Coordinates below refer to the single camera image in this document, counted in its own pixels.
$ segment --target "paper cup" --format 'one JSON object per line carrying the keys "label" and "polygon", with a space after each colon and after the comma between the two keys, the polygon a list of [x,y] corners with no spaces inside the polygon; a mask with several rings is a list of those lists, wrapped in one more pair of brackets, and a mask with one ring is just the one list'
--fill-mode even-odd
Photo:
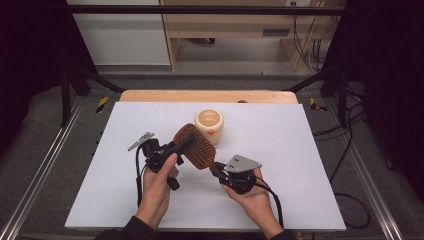
{"label": "paper cup", "polygon": [[224,118],[220,112],[213,109],[200,111],[194,119],[194,124],[212,145],[216,145],[221,141],[224,129]]}

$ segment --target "person's left hand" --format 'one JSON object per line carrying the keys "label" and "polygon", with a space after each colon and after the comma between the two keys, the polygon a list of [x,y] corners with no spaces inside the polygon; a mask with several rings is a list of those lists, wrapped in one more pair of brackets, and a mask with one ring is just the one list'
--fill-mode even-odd
{"label": "person's left hand", "polygon": [[159,226],[169,206],[170,190],[167,179],[178,176],[177,154],[172,154],[158,173],[146,167],[143,175],[143,198],[136,217],[154,230]]}

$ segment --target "person's right hand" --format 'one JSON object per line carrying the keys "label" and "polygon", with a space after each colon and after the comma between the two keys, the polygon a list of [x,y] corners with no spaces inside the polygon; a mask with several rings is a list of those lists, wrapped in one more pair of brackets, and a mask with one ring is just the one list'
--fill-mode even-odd
{"label": "person's right hand", "polygon": [[[256,177],[263,179],[259,168],[254,169],[254,173]],[[250,192],[239,195],[230,187],[226,185],[221,186],[231,199],[243,207],[247,216],[258,225],[267,239],[271,239],[284,231],[272,212],[267,190],[254,186]]]}

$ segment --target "black sleeve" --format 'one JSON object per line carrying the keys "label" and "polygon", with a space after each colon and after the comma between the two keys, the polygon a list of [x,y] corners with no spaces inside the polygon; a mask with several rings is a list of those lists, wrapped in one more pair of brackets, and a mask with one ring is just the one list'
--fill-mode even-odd
{"label": "black sleeve", "polygon": [[283,232],[272,237],[270,240],[296,240],[296,237],[293,235],[292,231],[284,230]]}
{"label": "black sleeve", "polygon": [[153,240],[156,232],[136,217],[132,217],[127,225],[118,231],[116,229],[101,232],[94,240]]}

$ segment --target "white tabletop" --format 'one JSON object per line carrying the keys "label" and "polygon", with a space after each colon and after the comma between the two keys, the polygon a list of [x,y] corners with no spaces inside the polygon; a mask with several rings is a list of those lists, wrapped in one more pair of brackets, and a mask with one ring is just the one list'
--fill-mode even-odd
{"label": "white tabletop", "polygon": [[[285,228],[346,229],[302,105],[170,102],[115,104],[65,227],[124,227],[137,210],[135,150],[127,148],[146,131],[155,133],[160,144],[168,143],[208,108],[224,117],[215,161],[227,163],[239,154],[262,163],[265,181],[280,198]],[[181,187],[171,193],[159,230],[258,230],[208,169],[198,170],[188,160],[178,169]]]}

